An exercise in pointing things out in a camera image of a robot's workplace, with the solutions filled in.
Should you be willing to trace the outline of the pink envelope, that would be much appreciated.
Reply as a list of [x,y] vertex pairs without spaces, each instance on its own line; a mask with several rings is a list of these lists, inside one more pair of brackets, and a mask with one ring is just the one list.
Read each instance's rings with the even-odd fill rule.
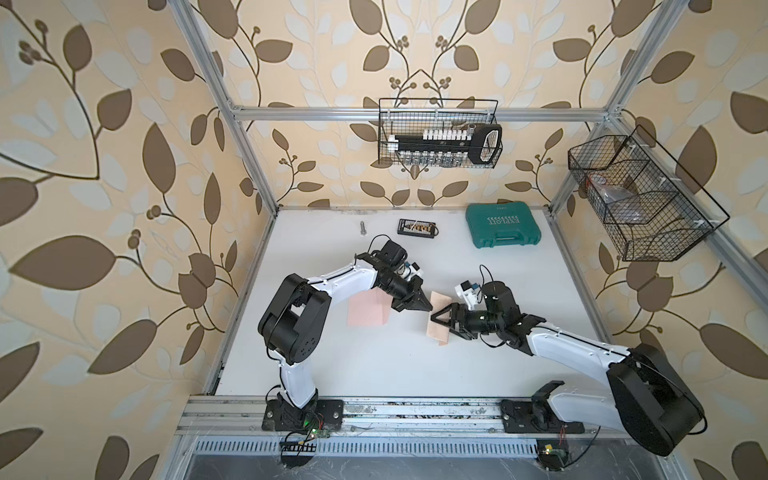
[[360,292],[347,302],[347,325],[378,327],[386,325],[391,311],[391,297],[379,288]]

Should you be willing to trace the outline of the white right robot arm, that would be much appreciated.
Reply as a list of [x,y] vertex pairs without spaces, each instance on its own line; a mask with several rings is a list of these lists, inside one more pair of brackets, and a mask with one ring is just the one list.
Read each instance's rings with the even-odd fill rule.
[[523,312],[501,281],[463,282],[461,301],[431,312],[430,321],[465,340],[496,336],[501,345],[571,368],[608,388],[607,395],[540,388],[533,400],[565,423],[591,423],[622,431],[647,451],[669,455],[687,436],[708,428],[701,402],[656,347],[628,348],[588,339]]

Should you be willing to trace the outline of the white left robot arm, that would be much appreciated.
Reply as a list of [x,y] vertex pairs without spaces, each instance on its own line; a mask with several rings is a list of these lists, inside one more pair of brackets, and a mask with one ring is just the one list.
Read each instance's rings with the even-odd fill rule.
[[383,247],[359,253],[347,266],[318,277],[284,278],[262,315],[258,333],[267,357],[278,363],[278,399],[298,414],[314,409],[318,390],[307,359],[317,348],[331,308],[378,288],[391,298],[391,309],[428,312],[421,267],[389,239]]

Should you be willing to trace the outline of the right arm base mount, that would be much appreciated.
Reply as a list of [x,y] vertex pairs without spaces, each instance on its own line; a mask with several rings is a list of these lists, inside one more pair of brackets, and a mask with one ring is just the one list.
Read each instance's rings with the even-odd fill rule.
[[564,422],[556,416],[549,405],[550,395],[560,386],[562,380],[553,380],[539,388],[531,397],[503,399],[500,414],[504,432],[507,434],[583,434],[581,422]]

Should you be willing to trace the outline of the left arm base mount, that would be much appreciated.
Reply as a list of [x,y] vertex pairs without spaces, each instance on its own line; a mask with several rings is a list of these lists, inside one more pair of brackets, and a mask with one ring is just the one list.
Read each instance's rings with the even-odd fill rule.
[[341,399],[320,399],[315,393],[304,407],[299,408],[280,392],[267,400],[262,429],[270,432],[308,433],[312,429],[335,432],[341,429],[343,419],[344,401]]

